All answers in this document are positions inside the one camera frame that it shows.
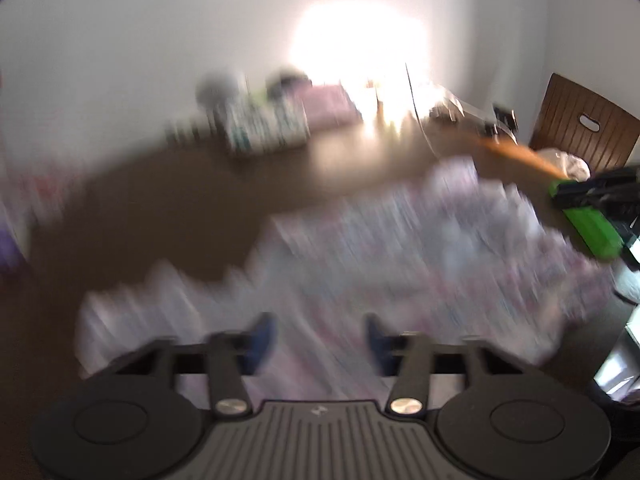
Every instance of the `wooden chair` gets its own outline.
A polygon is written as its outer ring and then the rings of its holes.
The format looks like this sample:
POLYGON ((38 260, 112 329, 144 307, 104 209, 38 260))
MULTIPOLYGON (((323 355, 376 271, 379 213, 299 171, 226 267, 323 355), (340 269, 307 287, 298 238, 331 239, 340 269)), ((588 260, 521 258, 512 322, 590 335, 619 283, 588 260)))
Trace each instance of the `wooden chair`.
POLYGON ((624 166, 640 121, 604 97, 553 74, 529 146, 579 156, 591 173, 624 166))

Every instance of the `metal bolt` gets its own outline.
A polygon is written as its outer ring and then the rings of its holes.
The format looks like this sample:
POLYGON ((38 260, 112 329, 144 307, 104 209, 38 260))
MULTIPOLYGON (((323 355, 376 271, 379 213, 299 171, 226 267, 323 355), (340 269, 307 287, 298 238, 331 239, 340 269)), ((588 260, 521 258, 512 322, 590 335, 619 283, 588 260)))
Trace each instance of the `metal bolt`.
POLYGON ((391 401, 391 410, 401 415, 413 415, 422 409, 422 403, 418 399, 402 397, 391 401))
POLYGON ((242 399, 222 399, 216 402, 216 411, 222 415, 241 415, 248 408, 242 399))

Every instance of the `white logo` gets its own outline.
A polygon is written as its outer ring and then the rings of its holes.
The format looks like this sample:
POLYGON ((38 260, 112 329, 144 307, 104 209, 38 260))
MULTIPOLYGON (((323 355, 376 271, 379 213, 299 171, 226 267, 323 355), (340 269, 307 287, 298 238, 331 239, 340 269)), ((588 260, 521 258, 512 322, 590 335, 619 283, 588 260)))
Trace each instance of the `white logo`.
POLYGON ((322 416, 323 413, 326 413, 328 411, 329 409, 324 406, 316 406, 311 410, 311 413, 313 413, 315 416, 322 416))

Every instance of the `white wall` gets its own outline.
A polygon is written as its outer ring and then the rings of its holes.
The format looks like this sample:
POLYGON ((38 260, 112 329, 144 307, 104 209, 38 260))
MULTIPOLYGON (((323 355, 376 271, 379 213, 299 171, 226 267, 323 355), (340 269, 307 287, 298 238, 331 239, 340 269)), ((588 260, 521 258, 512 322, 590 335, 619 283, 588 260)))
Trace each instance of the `white wall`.
MULTIPOLYGON (((156 140, 166 121, 195 110, 205 74, 236 68, 260 86, 321 1, 2 0, 6 149, 17 164, 49 155, 94 164, 156 140)), ((423 21, 434 80, 471 104, 513 105, 528 128, 546 0, 379 1, 423 21)))
POLYGON ((549 0, 549 9, 539 102, 558 72, 640 118, 640 0, 549 0))

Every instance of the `brown wooden table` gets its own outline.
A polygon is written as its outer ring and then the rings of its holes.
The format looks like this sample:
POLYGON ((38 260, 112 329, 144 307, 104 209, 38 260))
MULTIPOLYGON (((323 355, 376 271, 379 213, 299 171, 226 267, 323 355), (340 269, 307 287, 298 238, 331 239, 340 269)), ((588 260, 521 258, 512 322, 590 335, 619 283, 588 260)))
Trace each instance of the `brown wooden table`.
MULTIPOLYGON (((514 183, 540 221, 586 251, 547 188, 558 172, 526 147, 479 139, 429 124, 442 157, 469 155, 483 178, 514 183)), ((33 415, 78 380, 74 327, 90 290, 138 283, 161 259, 201 280, 241 266, 274 213, 319 205, 407 178, 436 163, 415 123, 399 133, 364 126, 317 134, 308 146, 251 160, 230 160, 218 145, 146 153, 86 186, 65 220, 34 234, 33 277, 0 305, 0 478, 38 478, 26 447, 33 415)), ((543 368, 582 388, 613 347, 631 307, 612 302, 569 331, 543 368)))

